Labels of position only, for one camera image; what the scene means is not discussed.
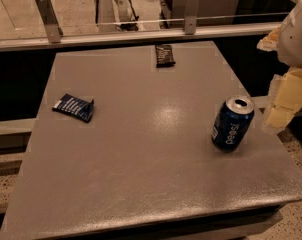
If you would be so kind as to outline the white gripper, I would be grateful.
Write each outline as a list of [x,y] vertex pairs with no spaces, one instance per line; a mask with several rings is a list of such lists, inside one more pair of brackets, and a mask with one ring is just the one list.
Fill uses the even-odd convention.
[[302,108],[302,0],[257,44],[262,51],[276,51],[280,62],[292,66],[283,76],[271,80],[263,126],[284,129]]

